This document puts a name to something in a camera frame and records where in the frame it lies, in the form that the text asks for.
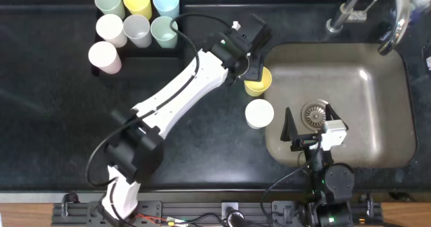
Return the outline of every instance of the faucet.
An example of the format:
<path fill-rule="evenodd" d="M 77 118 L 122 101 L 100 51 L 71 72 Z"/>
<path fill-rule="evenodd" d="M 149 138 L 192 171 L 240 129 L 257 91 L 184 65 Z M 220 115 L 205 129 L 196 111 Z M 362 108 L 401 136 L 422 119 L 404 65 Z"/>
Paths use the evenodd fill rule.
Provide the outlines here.
<path fill-rule="evenodd" d="M 337 15 L 334 19 L 329 19 L 326 23 L 326 28 L 329 32 L 337 33 L 343 29 L 343 24 L 346 22 L 365 22 L 366 13 L 377 0 L 374 0 L 364 11 L 355 11 L 354 6 L 359 0 L 347 0 L 339 7 Z M 381 55 L 387 55 L 391 50 L 398 45 L 403 38 L 410 18 L 410 0 L 396 0 L 397 2 L 397 19 L 395 27 L 387 34 L 384 41 L 380 44 L 378 52 Z"/>

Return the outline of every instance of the white cup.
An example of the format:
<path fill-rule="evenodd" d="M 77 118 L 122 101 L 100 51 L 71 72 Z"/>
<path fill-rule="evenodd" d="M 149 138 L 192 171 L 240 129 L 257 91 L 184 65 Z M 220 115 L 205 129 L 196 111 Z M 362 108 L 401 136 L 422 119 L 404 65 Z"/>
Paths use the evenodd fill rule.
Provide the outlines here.
<path fill-rule="evenodd" d="M 103 14 L 114 14 L 121 19 L 126 16 L 122 0 L 94 0 L 94 3 Z"/>
<path fill-rule="evenodd" d="M 176 18 L 180 15 L 180 0 L 153 0 L 161 16 Z"/>
<path fill-rule="evenodd" d="M 110 42 L 97 42 L 88 51 L 90 63 L 109 74 L 121 69 L 121 60 L 117 50 Z"/>
<path fill-rule="evenodd" d="M 130 15 L 126 18 L 123 30 L 138 48 L 146 48 L 151 44 L 150 22 L 143 15 Z"/>
<path fill-rule="evenodd" d="M 245 108 L 245 119 L 252 129 L 268 126 L 274 118 L 274 108 L 264 99 L 251 101 Z"/>
<path fill-rule="evenodd" d="M 126 34 L 123 32 L 123 21 L 114 14 L 104 15 L 96 23 L 96 31 L 100 37 L 112 43 L 116 48 L 121 48 L 127 43 Z"/>
<path fill-rule="evenodd" d="M 178 34 L 169 27 L 170 17 L 158 17 L 151 24 L 151 34 L 162 48 L 174 48 L 178 42 Z M 178 29 L 176 22 L 172 25 Z"/>

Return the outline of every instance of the drain strainer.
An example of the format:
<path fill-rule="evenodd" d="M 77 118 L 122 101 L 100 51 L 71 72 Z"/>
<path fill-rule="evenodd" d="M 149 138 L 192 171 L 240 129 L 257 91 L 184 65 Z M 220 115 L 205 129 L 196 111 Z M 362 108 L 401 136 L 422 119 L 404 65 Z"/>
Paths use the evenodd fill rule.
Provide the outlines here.
<path fill-rule="evenodd" d="M 319 130 L 323 126 L 323 123 L 326 121 L 326 104 L 328 102 L 319 99 L 309 102 L 302 107 L 301 118 L 305 126 L 313 131 Z"/>

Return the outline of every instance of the wooden floor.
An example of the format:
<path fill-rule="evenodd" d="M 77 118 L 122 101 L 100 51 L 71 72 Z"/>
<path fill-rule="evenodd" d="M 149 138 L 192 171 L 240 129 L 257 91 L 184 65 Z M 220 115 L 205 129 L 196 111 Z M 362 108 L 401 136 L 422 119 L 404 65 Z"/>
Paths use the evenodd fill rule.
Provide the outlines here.
<path fill-rule="evenodd" d="M 50 203 L 0 203 L 0 227 L 48 227 Z M 384 203 L 385 221 L 405 227 L 431 226 L 431 203 Z"/>

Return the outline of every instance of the sink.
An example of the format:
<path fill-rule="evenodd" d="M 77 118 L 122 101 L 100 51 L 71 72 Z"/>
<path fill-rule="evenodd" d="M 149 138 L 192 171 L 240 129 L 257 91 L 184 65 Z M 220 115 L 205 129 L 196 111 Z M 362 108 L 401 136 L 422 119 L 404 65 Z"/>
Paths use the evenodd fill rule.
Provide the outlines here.
<path fill-rule="evenodd" d="M 416 136 L 404 62 L 397 52 L 381 56 L 377 48 L 283 44 L 269 52 L 265 66 L 273 81 L 264 97 L 275 116 L 265 134 L 267 149 L 278 162 L 295 166 L 299 155 L 290 151 L 289 142 L 280 141 L 286 107 L 298 133 L 305 134 L 322 124 L 325 104 L 330 103 L 350 128 L 344 143 L 331 149 L 335 162 L 376 168 L 409 163 Z"/>

